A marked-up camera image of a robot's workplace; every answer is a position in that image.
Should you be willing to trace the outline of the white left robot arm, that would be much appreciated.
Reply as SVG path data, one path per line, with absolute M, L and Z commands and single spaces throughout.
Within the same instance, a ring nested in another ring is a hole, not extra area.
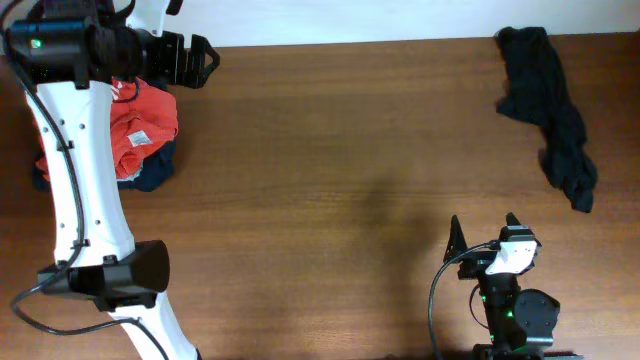
M 169 302 L 166 244 L 136 242 L 123 212 L 108 130 L 110 82 L 160 75 L 200 88 L 218 53 L 203 36 L 155 36 L 98 12 L 19 20 L 4 42 L 43 140 L 58 223 L 54 261 L 34 292 L 93 302 L 144 359 L 198 358 Z

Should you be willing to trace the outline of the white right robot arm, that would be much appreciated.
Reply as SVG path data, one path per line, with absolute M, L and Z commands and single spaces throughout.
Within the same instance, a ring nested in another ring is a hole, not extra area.
M 537 289 L 523 289 L 518 277 L 535 266 L 541 248 L 533 231 L 514 214 L 496 240 L 469 247 L 457 216 L 451 218 L 444 264 L 459 266 L 460 280 L 475 280 L 482 298 L 488 344 L 476 344 L 474 359 L 542 359 L 553 345 L 560 303 Z

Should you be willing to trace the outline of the orange FRAM t-shirt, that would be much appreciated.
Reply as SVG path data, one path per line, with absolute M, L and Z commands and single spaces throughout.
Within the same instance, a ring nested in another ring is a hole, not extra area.
M 116 178 L 133 179 L 143 161 L 178 134 L 176 98 L 137 78 L 112 79 L 110 138 Z

